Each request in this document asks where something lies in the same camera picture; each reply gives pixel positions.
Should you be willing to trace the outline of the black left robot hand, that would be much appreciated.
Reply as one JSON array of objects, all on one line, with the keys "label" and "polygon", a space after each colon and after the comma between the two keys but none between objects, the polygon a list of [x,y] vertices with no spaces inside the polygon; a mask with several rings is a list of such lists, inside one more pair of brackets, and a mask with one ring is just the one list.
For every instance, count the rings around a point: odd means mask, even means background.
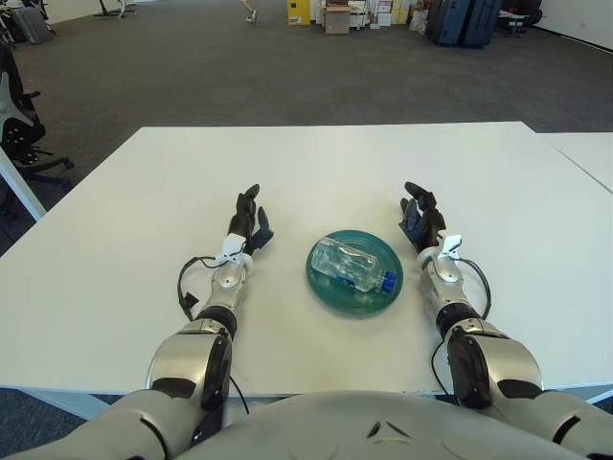
[{"label": "black left robot hand", "polygon": [[245,242],[240,245],[241,252],[248,255],[262,249],[274,236],[267,214],[261,206],[257,206],[256,197],[259,192],[260,185],[254,184],[238,195],[236,212],[228,228],[228,234],[245,238]]}]

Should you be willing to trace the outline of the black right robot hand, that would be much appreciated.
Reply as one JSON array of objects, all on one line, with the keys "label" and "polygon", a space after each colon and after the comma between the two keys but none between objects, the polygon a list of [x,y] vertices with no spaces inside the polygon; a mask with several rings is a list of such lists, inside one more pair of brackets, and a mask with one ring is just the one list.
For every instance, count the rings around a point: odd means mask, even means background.
[{"label": "black right robot hand", "polygon": [[404,188],[411,198],[400,201],[402,221],[398,226],[418,253],[436,247],[438,234],[446,229],[446,225],[434,194],[409,181]]}]

